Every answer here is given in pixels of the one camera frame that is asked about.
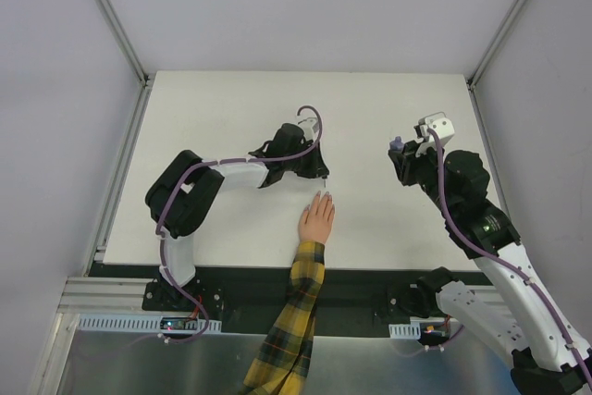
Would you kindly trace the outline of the purple nail polish bottle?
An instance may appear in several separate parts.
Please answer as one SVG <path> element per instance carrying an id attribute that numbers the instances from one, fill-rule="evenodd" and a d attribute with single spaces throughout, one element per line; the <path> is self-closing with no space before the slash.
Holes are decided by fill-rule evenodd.
<path id="1" fill-rule="evenodd" d="M 404 149 L 404 142 L 401 136 L 396 136 L 393 141 L 389 143 L 389 149 L 395 152 L 401 152 Z"/>

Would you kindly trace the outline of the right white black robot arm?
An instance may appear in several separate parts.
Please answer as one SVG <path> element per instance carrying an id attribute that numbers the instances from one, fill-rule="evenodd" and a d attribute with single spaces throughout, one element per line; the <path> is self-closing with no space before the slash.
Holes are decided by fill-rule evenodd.
<path id="1" fill-rule="evenodd" d="M 442 213 L 451 240 L 509 313 L 484 302 L 444 267 L 419 278 L 399 297 L 399 308 L 409 316 L 442 313 L 459 321 L 509 366 L 522 394 L 575 394 L 589 387 L 591 346 L 544 289 L 511 220 L 487 198 L 489 174 L 480 156 L 395 139 L 388 157 L 400 183 L 419 186 Z"/>

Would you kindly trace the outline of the yellow plaid sleeve forearm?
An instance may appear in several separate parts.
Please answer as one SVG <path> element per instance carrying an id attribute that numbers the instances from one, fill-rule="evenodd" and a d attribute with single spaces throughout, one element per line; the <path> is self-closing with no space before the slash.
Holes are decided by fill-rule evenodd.
<path id="1" fill-rule="evenodd" d="M 317 299 L 325 273 L 325 246 L 301 242 L 291 265 L 285 305 L 249 367 L 242 394 L 302 393 L 311 365 Z"/>

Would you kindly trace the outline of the mannequin hand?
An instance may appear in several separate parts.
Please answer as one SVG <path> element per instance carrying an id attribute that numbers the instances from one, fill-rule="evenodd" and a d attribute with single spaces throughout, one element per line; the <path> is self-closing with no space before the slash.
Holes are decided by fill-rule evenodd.
<path id="1" fill-rule="evenodd" d="M 335 217 L 335 205 L 329 192 L 318 192 L 307 205 L 298 225 L 300 242 L 326 244 L 332 231 Z"/>

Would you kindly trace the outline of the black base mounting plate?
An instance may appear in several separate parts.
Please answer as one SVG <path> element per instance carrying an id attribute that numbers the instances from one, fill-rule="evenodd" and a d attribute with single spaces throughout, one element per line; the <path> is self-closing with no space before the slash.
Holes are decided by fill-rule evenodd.
<path id="1" fill-rule="evenodd" d="M 433 279 L 422 270 L 328 269 L 316 284 L 293 278 L 286 267 L 199 267 L 183 291 L 168 284 L 155 265 L 93 265 L 91 275 L 146 279 L 144 312 L 181 316 L 201 305 L 209 320 L 189 322 L 194 330 L 265 334 L 289 302 L 312 309 L 314 333 L 326 337 L 385 338 L 391 325 L 445 318 L 426 294 Z"/>

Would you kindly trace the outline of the right aluminium frame post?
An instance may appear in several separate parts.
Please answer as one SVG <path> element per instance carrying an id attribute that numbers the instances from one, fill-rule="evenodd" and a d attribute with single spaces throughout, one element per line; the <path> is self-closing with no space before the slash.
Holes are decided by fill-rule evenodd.
<path id="1" fill-rule="evenodd" d="M 489 41 L 484 53 L 478 60 L 471 74 L 466 78 L 466 85 L 470 92 L 473 92 L 481 79 L 484 77 L 489 65 L 510 36 L 513 27 L 519 21 L 530 0 L 512 0 L 512 3 L 496 28 L 493 37 Z"/>

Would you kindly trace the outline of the aluminium frame post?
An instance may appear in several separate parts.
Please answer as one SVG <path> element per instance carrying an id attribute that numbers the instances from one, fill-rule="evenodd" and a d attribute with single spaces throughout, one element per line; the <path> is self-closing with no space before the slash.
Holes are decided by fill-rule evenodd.
<path id="1" fill-rule="evenodd" d="M 473 92 L 481 79 L 484 77 L 489 65 L 510 36 L 513 27 L 519 21 L 530 0 L 512 0 L 512 3 L 496 28 L 493 37 L 489 41 L 484 53 L 478 60 L 471 74 L 466 78 L 466 85 L 470 92 Z"/>
<path id="2" fill-rule="evenodd" d="M 133 44 L 125 31 L 125 28 L 111 2 L 111 0 L 94 0 L 105 23 L 110 30 L 115 42 L 126 59 L 135 78 L 141 85 L 147 85 L 150 80 L 150 74 L 145 70 Z"/>

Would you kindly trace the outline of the left aluminium frame post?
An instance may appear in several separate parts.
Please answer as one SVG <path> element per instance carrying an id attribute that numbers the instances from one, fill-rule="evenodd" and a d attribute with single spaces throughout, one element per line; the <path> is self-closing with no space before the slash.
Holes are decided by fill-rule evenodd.
<path id="1" fill-rule="evenodd" d="M 125 31 L 125 28 L 111 2 L 111 0 L 94 0 L 105 23 L 110 30 L 115 42 L 126 59 L 135 78 L 141 85 L 147 85 L 150 80 L 150 74 L 145 70 L 133 44 Z"/>

